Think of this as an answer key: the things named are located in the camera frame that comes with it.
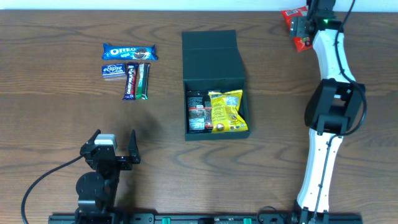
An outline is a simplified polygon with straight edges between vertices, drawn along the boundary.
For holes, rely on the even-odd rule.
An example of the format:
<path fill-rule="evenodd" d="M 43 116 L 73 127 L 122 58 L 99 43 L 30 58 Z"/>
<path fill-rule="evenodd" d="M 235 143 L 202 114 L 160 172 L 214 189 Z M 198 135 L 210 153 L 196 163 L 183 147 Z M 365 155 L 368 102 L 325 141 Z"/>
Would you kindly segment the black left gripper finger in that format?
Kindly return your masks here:
<path fill-rule="evenodd" d="M 139 150 L 137 147 L 136 132 L 134 129 L 131 131 L 127 150 L 129 153 L 129 159 L 131 161 L 131 164 L 140 164 L 141 157 L 140 157 Z"/>
<path fill-rule="evenodd" d="M 86 145 L 90 146 L 90 145 L 95 145 L 95 139 L 97 138 L 97 136 L 101 133 L 101 131 L 99 129 L 97 129 L 95 131 L 95 133 L 92 135 L 92 137 L 89 138 L 89 140 L 87 140 Z"/>

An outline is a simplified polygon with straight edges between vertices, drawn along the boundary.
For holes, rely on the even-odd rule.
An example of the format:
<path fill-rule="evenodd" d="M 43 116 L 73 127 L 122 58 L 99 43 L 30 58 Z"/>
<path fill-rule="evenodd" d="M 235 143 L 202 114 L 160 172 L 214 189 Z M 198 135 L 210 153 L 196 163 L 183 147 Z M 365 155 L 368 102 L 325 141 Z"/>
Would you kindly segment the red snack bag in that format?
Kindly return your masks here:
<path fill-rule="evenodd" d="M 303 6 L 299 7 L 296 9 L 290 9 L 290 10 L 282 10 L 281 14 L 284 17 L 284 20 L 288 26 L 288 28 L 291 28 L 292 25 L 292 18 L 293 17 L 299 17 L 299 16 L 306 16 L 308 12 L 308 7 Z M 308 37 L 294 37 L 293 38 L 294 44 L 296 46 L 297 52 L 302 52 L 304 50 L 308 50 L 312 48 L 312 45 L 310 44 L 310 39 Z"/>

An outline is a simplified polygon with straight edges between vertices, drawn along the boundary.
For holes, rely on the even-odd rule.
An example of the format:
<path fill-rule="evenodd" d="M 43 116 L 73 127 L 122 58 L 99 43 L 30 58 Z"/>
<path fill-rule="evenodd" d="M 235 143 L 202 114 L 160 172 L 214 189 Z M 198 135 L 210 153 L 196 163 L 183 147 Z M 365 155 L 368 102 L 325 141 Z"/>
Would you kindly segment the black clear jerky bag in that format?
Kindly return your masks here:
<path fill-rule="evenodd" d="M 213 130 L 209 92 L 209 90 L 192 90 L 186 93 L 189 133 L 211 133 Z"/>

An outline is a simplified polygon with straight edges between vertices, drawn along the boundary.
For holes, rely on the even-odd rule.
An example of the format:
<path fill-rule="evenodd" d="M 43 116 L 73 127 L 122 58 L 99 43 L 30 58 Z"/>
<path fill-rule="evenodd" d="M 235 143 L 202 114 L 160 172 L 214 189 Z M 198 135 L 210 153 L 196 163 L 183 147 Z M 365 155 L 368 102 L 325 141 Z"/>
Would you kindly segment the yellow snack bag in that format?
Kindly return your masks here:
<path fill-rule="evenodd" d="M 212 133 L 233 133 L 248 130 L 245 120 L 239 115 L 243 91 L 225 93 L 210 91 Z"/>

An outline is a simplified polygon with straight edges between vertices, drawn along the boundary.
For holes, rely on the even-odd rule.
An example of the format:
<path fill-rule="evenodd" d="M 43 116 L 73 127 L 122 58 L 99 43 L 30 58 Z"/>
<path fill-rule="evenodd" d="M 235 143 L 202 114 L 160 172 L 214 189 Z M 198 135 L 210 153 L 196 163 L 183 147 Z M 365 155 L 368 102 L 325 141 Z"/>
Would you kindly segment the dark green box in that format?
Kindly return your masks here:
<path fill-rule="evenodd" d="M 238 50 L 235 30 L 182 32 L 183 96 L 185 140 L 246 139 L 251 131 L 235 133 L 194 133 L 189 130 L 189 91 L 242 90 L 239 115 L 250 124 L 246 71 Z"/>

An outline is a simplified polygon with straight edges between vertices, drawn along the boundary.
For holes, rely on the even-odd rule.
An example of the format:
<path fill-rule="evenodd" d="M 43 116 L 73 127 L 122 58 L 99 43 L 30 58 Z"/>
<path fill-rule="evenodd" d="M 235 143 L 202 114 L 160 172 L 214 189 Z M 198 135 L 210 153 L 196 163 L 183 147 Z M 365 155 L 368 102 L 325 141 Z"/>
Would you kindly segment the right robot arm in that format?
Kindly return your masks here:
<path fill-rule="evenodd" d="M 367 112 L 365 86 L 352 75 L 344 50 L 344 25 L 331 0 L 307 1 L 307 13 L 290 22 L 292 37 L 308 38 L 321 80 L 305 109 L 309 151 L 303 184 L 286 223 L 362 223 L 360 215 L 329 212 L 329 191 L 343 138 L 356 132 Z"/>

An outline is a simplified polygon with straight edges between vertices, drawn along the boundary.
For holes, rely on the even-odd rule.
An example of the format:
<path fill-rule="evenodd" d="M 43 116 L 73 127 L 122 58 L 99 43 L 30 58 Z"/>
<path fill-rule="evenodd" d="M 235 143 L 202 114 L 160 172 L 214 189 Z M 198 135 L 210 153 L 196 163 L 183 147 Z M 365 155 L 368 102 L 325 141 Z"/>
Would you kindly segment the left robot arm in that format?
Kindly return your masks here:
<path fill-rule="evenodd" d="M 83 174 L 76 183 L 78 209 L 75 223 L 129 223 L 130 215 L 115 208 L 120 172 L 132 170 L 141 158 L 136 143 L 136 132 L 131 131 L 128 155 L 117 156 L 116 136 L 102 134 L 98 129 L 82 145 L 80 155 L 92 171 Z"/>

